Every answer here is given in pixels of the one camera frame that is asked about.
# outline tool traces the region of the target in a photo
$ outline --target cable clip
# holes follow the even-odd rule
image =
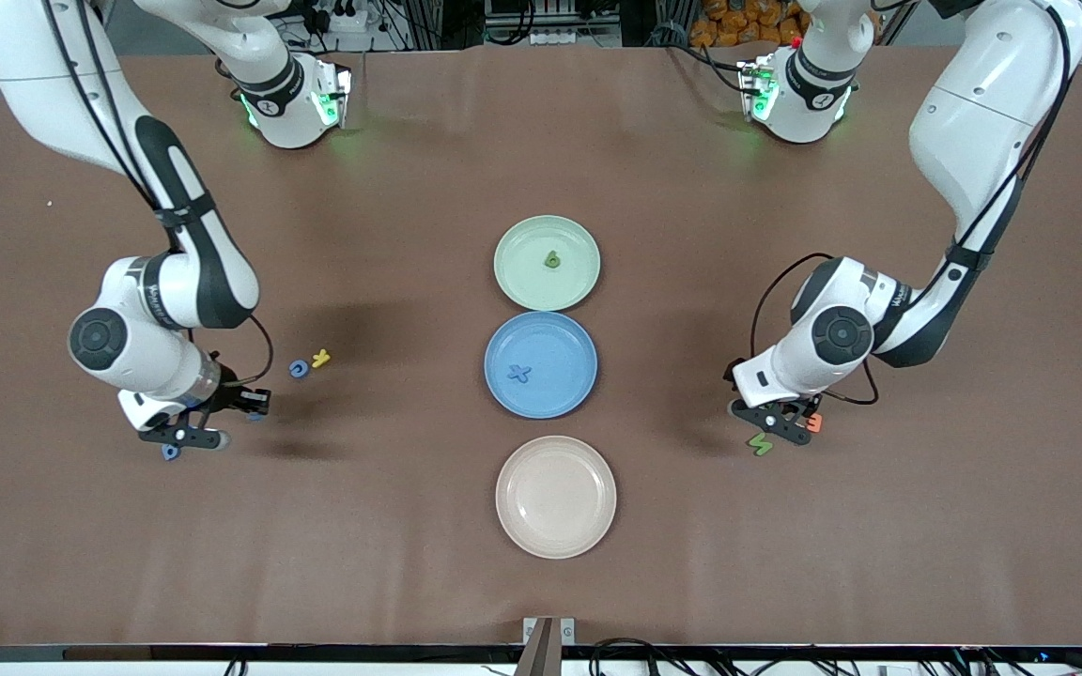
[[[975,273],[984,273],[992,262],[992,253],[995,252],[974,252],[972,249],[959,247],[958,242],[951,239],[950,247],[946,248],[946,261],[966,269],[974,269]]]
[[[215,200],[211,198],[211,193],[202,193],[195,197],[189,204],[174,207],[171,210],[154,210],[153,214],[158,217],[161,227],[167,230],[180,231],[183,227],[198,223],[208,211],[215,210]]]

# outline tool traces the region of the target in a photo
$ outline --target metal bracket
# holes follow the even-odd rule
[[[758,56],[755,61],[738,61],[737,67],[741,68],[737,71],[737,84],[743,90],[742,93],[742,115],[745,117],[745,121],[751,121],[757,117],[765,118],[763,110],[767,110],[770,103],[773,103],[774,96],[774,85],[770,80],[773,79],[773,70],[770,69],[770,59],[773,56],[766,54]],[[747,94],[745,91],[761,91],[761,94]],[[756,102],[763,103],[763,106],[756,108]]]
[[[141,438],[141,441],[172,446],[175,449],[193,448],[222,451],[227,448],[228,441],[232,441],[227,432],[194,427],[189,423],[189,412],[192,411],[182,411],[172,423],[137,432],[136,436]]]
[[[573,644],[573,617],[525,617],[524,654],[516,662],[515,676],[562,676],[562,646],[567,629]]]
[[[538,619],[536,617],[525,617],[524,619],[524,638],[520,641],[529,642],[529,637],[532,635],[533,626],[537,626]],[[562,617],[558,622],[558,627],[562,629],[562,645],[564,646],[575,646],[575,619],[573,617]]]
[[[820,395],[812,395],[808,399],[799,399],[794,402],[770,402],[756,409],[748,408],[744,399],[734,399],[734,402],[729,403],[729,413],[735,419],[744,420],[763,432],[769,432],[793,445],[804,446],[813,440],[813,432],[806,427],[804,421],[820,406]]]

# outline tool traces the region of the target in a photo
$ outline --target green led light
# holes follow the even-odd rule
[[[249,112],[249,124],[252,124],[253,129],[258,129],[258,118],[253,116],[253,108],[249,107],[249,100],[245,98],[245,94],[240,95],[240,104],[245,106],[245,111]]]
[[[841,102],[837,102],[837,112],[836,112],[835,116],[833,116],[833,121],[837,121],[839,119],[842,119],[842,116],[845,115],[845,103],[847,102],[847,100],[850,98],[850,92],[852,91],[854,91],[854,89],[847,89],[847,90],[845,90],[845,94],[842,94]]]
[[[765,120],[770,117],[770,107],[774,105],[774,100],[779,95],[779,83],[770,82],[770,89],[766,90],[764,94],[761,94],[754,102],[754,117],[760,120]]]
[[[316,94],[312,97],[312,102],[317,107],[319,120],[324,121],[324,124],[337,123],[337,102],[331,96]]]

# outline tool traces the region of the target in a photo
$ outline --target black cable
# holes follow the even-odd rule
[[[306,36],[306,39],[301,38],[301,36],[295,32],[292,32],[291,31],[292,26],[303,26],[303,29],[306,31],[306,34],[308,34],[308,36]],[[279,21],[278,25],[274,25],[274,27],[275,29],[278,29],[278,38],[282,39],[282,42],[287,42],[288,51],[291,52],[292,54],[312,54],[313,56],[318,56],[322,54],[333,54],[335,52],[339,52],[339,50],[328,50],[328,44],[325,43],[324,41],[325,34],[312,29],[312,27],[308,27],[308,25],[306,25],[305,21],[301,25],[299,25],[298,23],[288,22],[286,18],[282,18],[281,21]],[[313,41],[319,41],[319,50],[313,50],[312,48]],[[290,47],[301,47],[302,50],[289,50]],[[220,72],[219,67],[215,68],[215,72]]]
[[[82,80],[78,77],[77,69],[74,66],[74,59],[69,57],[68,48],[65,47],[65,39],[61,36],[61,28],[56,25],[56,16],[53,14],[52,4],[41,4],[44,8],[44,17],[48,18],[48,29],[52,31],[53,39],[55,39],[56,42],[56,48],[61,51],[61,59],[65,61],[65,71],[69,74],[69,80],[74,82],[75,89],[78,90],[78,97],[82,100],[82,107],[85,108],[87,116],[90,116],[90,121],[93,121],[95,129],[98,130],[98,136],[103,138],[103,145],[107,146],[107,149],[110,150],[111,157],[116,158],[116,162],[119,163],[120,171],[124,173],[124,178],[128,178],[129,183],[136,188],[138,195],[145,198],[145,202],[149,204],[150,209],[156,209],[156,204],[153,203],[151,198],[136,181],[136,176],[132,175],[132,171],[129,170],[128,163],[124,162],[123,155],[119,154],[119,148],[116,148],[115,143],[111,143],[110,134],[108,134],[107,129],[103,127],[103,120],[100,120],[98,116],[95,115],[94,107],[90,104],[90,97],[87,94],[85,87],[82,87]]]
[[[435,36],[435,38],[437,38],[437,39],[441,39],[441,34],[439,34],[438,31],[435,31],[435,30],[431,29],[426,25],[421,25],[421,23],[418,23],[417,21],[413,21],[412,17],[408,16],[408,12],[405,12],[404,8],[400,8],[399,4],[391,3],[391,5],[392,5],[392,8],[395,8],[395,13],[398,13],[399,16],[403,17],[403,21],[408,22],[408,25],[418,27],[418,29],[424,30],[424,32],[428,32],[430,35]]]
[[[867,373],[867,385],[871,386],[871,398],[853,399],[846,397],[846,395],[839,395],[832,389],[826,389],[821,394],[826,395],[826,397],[833,397],[840,402],[857,403],[859,407],[869,407],[872,406],[872,403],[880,402],[880,386],[875,385],[875,376],[871,374],[871,363],[869,362],[871,362],[870,359],[862,359],[862,371],[863,373]]]
[[[743,72],[747,71],[747,69],[749,69],[747,67],[738,66],[736,64],[726,64],[723,63],[722,61],[713,59],[713,57],[709,55],[707,48],[704,48],[704,53],[701,54],[700,52],[691,50],[690,47],[683,47],[683,44],[678,44],[675,42],[664,42],[659,44],[658,47],[669,47],[672,48],[673,50],[678,50],[684,54],[690,55],[692,59],[699,61],[700,64],[703,64],[705,66],[713,66],[713,68],[722,69],[723,71]]]
[[[845,668],[837,666],[837,662],[833,662],[832,664],[830,664],[828,662],[819,662],[819,660],[813,660],[813,664],[815,664],[817,668],[820,668],[821,672],[827,673],[829,676],[860,676],[858,673],[858,664],[854,663],[853,660],[850,661],[850,664],[854,665],[854,673],[846,672]]]
[[[712,666],[722,676],[751,676],[749,673],[744,672],[742,667],[734,664],[734,660],[729,659],[724,651],[715,650],[717,659],[710,660],[709,666]]]
[[[124,145],[124,151],[128,153],[128,159],[132,160],[132,165],[136,168],[137,182],[145,187],[143,196],[146,197],[146,201],[149,202],[151,209],[156,210],[159,208],[158,201],[156,201],[156,194],[153,191],[153,187],[149,185],[147,178],[145,178],[145,171],[141,170],[141,162],[136,160],[136,154],[132,150],[132,143],[128,142],[128,132],[124,132],[124,120],[119,116],[119,108],[116,106],[116,95],[111,93],[110,82],[107,81],[107,74],[103,69],[103,59],[98,57],[98,47],[95,44],[94,34],[90,30],[90,15],[87,13],[87,4],[81,3],[81,1],[76,4],[78,5],[78,18],[82,22],[82,35],[85,36],[87,44],[90,48],[90,58],[94,62],[98,81],[103,84],[103,93],[107,97],[107,110],[110,110],[111,118],[116,120],[116,130],[119,132],[120,142]],[[172,236],[169,239],[169,244],[171,248],[174,247]]]
[[[274,368],[274,340],[269,337],[269,332],[266,331],[266,327],[258,320],[258,317],[249,316],[249,321],[252,321],[258,326],[258,330],[261,331],[263,337],[266,339],[266,364],[261,369],[261,373],[258,375],[250,375],[249,377],[241,377],[239,381],[224,382],[220,385],[221,388],[236,388],[240,385],[249,385],[250,382],[261,381],[262,377],[269,373],[269,369]]]
[[[1055,94],[1055,103],[1051,105],[1047,118],[1043,121],[1043,128],[1039,129],[1038,134],[1040,140],[1035,138],[1035,142],[1031,143],[1031,146],[1035,146],[1035,150],[1029,156],[1029,163],[1026,165],[1026,171],[1021,172],[1021,183],[1029,180],[1030,173],[1033,173],[1041,146],[1046,142],[1046,137],[1050,136],[1051,128],[1055,127],[1055,120],[1059,117],[1059,108],[1064,107],[1066,94],[1068,94],[1068,89],[1071,88],[1071,42],[1068,34],[1066,34],[1064,17],[1059,16],[1055,8],[1046,8],[1046,13],[1051,17],[1051,21],[1055,22],[1055,29],[1059,32],[1059,43],[1064,47],[1064,74],[1060,76],[1061,80],[1059,80],[1059,91]]]
[[[761,94],[761,91],[752,89],[751,87],[742,87],[735,84],[735,82],[730,82],[729,78],[725,77],[725,74],[721,72],[721,66],[716,64],[716,61],[709,56],[709,49],[707,47],[701,47],[701,50],[703,50],[703,55],[705,59],[708,59],[705,63],[712,66],[712,72],[716,74],[717,78],[721,78],[721,82],[725,82],[725,87],[727,87],[727,89],[733,89],[739,94]]]
[[[620,647],[622,644],[630,647],[641,646],[648,651],[647,655],[645,655],[645,660],[647,660],[650,664],[650,673],[657,673],[657,665],[654,664],[652,659],[654,655],[658,655],[659,659],[662,659],[662,662],[667,662],[674,668],[677,668],[677,671],[686,673],[687,676],[700,676],[700,674],[691,668],[687,662],[684,662],[684,660],[673,659],[669,653],[667,653],[667,651],[659,649],[656,645],[648,641],[643,641],[641,638],[630,637],[607,638],[607,640],[595,644],[595,647],[592,650],[592,658],[588,661],[588,676],[604,676],[604,673],[601,671],[602,652],[615,649],[615,647]]]
[[[408,47],[408,39],[404,38],[403,30],[399,30],[399,25],[395,23],[395,17],[391,16],[391,12],[387,12],[387,3],[390,3],[390,0],[382,0],[382,21],[383,23],[386,23],[386,25],[394,27],[395,36],[398,36],[399,38],[400,47],[397,47],[396,50],[399,50],[400,52],[411,52],[411,47]],[[387,38],[391,38],[391,30],[387,30],[386,34]]]
[[[528,13],[529,25],[524,25],[525,13]],[[516,26],[516,29],[512,31],[506,39],[496,39],[492,36],[487,35],[487,42],[492,44],[502,44],[503,47],[512,47],[512,44],[519,43],[523,39],[528,38],[529,34],[532,32],[532,22],[537,17],[537,5],[532,3],[532,0],[528,0],[528,4],[520,9],[520,23]]]
[[[454,662],[472,662],[472,660],[477,660],[481,658],[484,649],[470,649],[469,651],[462,651],[462,653],[443,653],[443,654],[425,654],[424,658],[412,659],[411,662],[443,662],[443,660],[454,660]],[[497,662],[494,659],[494,652],[491,650],[486,650],[487,662],[493,664]]]
[[[215,75],[220,77],[226,77],[228,78],[228,80],[232,80],[232,72],[228,72],[228,68],[224,67],[224,61],[220,59],[219,56],[215,57]],[[228,98],[232,98],[233,102],[239,102],[240,88],[233,87],[232,91],[228,91]]]
[[[232,673],[232,668],[237,665],[239,665],[240,668],[238,668],[236,673]],[[232,662],[224,667],[224,676],[246,676],[247,673],[249,673],[249,663],[246,662],[246,660],[239,654],[236,655],[236,658],[233,658]]]
[[[784,268],[784,270],[782,270],[782,273],[780,273],[778,277],[774,278],[774,281],[770,282],[767,288],[765,288],[763,296],[760,296],[758,303],[754,307],[754,317],[751,320],[751,359],[754,359],[755,356],[757,355],[756,341],[758,331],[758,317],[761,317],[761,314],[763,314],[763,305],[765,305],[767,296],[769,296],[770,292],[773,292],[774,289],[779,286],[779,282],[781,282],[782,279],[784,279],[788,275],[792,274],[795,268],[815,259],[832,260],[833,256],[830,256],[828,253],[821,253],[821,252],[808,253],[807,256],[800,257],[800,260],[795,261],[790,266],[787,266],[787,268]],[[829,389],[824,389],[823,393],[821,394],[826,395],[826,397],[832,397],[840,402],[857,403],[860,407],[869,407],[872,406],[872,403],[880,402],[880,386],[875,385],[875,376],[872,375],[871,373],[871,364],[868,364],[867,362],[868,359],[862,359],[862,371],[867,373],[867,384],[871,386],[871,398],[854,399],[850,397],[846,397],[846,395],[839,395],[837,393],[833,393],[833,390]],[[833,676],[841,676],[842,673],[846,673],[846,671],[842,671],[842,668],[839,668],[839,673],[836,673],[836,675]]]
[[[974,676],[972,673],[972,665],[967,664],[966,660],[963,659],[963,653],[961,653],[961,651],[958,651],[958,649],[952,649],[950,651],[954,653],[954,664],[958,664],[958,666],[962,667],[962,674],[964,676]]]
[[[979,649],[979,657],[984,659],[984,676],[1000,676],[1000,668],[992,662],[992,649]]]
[[[464,50],[467,47],[467,34],[470,27],[476,26],[478,23],[484,21],[484,12],[481,12],[481,3],[456,3],[453,11],[446,10],[441,16],[441,25],[437,31],[433,31],[437,35],[438,39],[453,38],[457,34],[462,32],[462,48]]]
[[[773,667],[774,665],[776,665],[776,664],[778,664],[780,662],[782,662],[781,659],[770,660],[770,662],[765,663],[765,664],[763,664],[763,666],[760,666],[760,667],[755,668],[754,673],[751,673],[751,676],[763,676],[763,672],[767,671],[767,668],[770,668],[770,667]]]
[[[758,316],[761,313],[763,313],[763,305],[765,304],[765,300],[767,300],[767,296],[770,294],[770,292],[774,291],[774,288],[779,286],[779,282],[782,281],[782,278],[786,278],[788,275],[792,274],[793,270],[799,266],[807,264],[808,261],[815,259],[832,260],[833,256],[830,256],[828,253],[820,253],[820,252],[808,253],[807,256],[804,256],[799,261],[795,261],[790,266],[787,266],[787,269],[782,270],[782,273],[779,274],[779,277],[774,278],[774,281],[770,282],[770,286],[767,287],[763,292],[763,296],[758,299],[757,307],[754,308],[754,320],[751,321],[751,359],[754,359],[758,353],[757,347],[755,346],[755,343],[757,341],[756,333],[758,331]]]

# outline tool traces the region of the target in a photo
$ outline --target green plate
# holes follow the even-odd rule
[[[579,303],[601,278],[601,248],[568,217],[529,217],[509,228],[494,248],[494,280],[530,310]]]

